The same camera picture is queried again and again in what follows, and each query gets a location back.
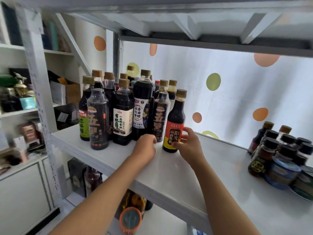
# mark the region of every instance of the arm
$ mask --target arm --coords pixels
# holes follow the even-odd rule
[[[172,145],[196,174],[214,235],[260,235],[206,161],[197,135],[191,128],[185,127],[184,131],[188,133],[182,136],[186,143]]]
[[[131,182],[154,158],[154,135],[145,134],[133,153],[49,235],[105,234]]]

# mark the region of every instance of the gold bottle cap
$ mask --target gold bottle cap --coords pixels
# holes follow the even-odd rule
[[[274,123],[269,122],[269,121],[265,121],[263,124],[263,128],[265,128],[265,129],[272,129],[273,126],[274,126]]]
[[[135,67],[128,65],[128,66],[127,66],[127,70],[129,70],[129,71],[134,71],[134,70],[135,70]]]
[[[111,73],[111,72],[105,72],[104,73],[104,79],[107,79],[107,80],[114,80],[114,73]]]
[[[160,81],[160,86],[165,86],[165,87],[167,87],[167,86],[168,86],[168,81],[167,81],[167,80],[161,80],[161,81]]]
[[[120,87],[129,87],[129,80],[128,79],[124,79],[124,78],[120,78],[118,81],[118,85]]]
[[[101,70],[92,70],[92,76],[93,77],[102,77],[102,71]]]
[[[140,75],[141,75],[141,76],[150,77],[151,71],[150,71],[150,70],[141,69]]]
[[[128,75],[127,75],[126,73],[121,73],[121,74],[119,75],[119,77],[120,77],[121,79],[128,79]]]
[[[286,133],[286,134],[289,134],[291,130],[292,130],[291,127],[286,126],[286,125],[282,125],[282,126],[280,127],[280,130],[279,130],[279,131],[280,131],[280,132],[283,132],[283,133]]]
[[[187,97],[187,91],[183,90],[183,89],[177,89],[176,96],[181,97],[181,98],[186,98]]]
[[[83,84],[94,85],[95,84],[95,80],[91,76],[83,76]]]
[[[169,85],[176,86],[177,85],[177,81],[176,80],[170,80]]]

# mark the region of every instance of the green dot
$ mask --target green dot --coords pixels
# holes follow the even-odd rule
[[[207,88],[209,90],[217,90],[219,88],[219,85],[221,85],[221,76],[217,73],[212,73],[207,78]]]
[[[211,131],[203,131],[202,132],[202,134],[205,134],[205,135],[210,135],[210,136],[212,136],[213,138],[217,138],[217,139],[219,139],[218,137],[217,137],[217,135],[216,134],[214,134],[213,132],[211,132]]]
[[[127,64],[127,65],[126,65],[126,71],[127,71],[127,66],[134,66],[134,67],[135,67],[135,70],[134,70],[135,74],[136,74],[136,75],[139,74],[139,67],[138,67],[137,64],[135,64],[135,63],[129,63],[129,64]]]

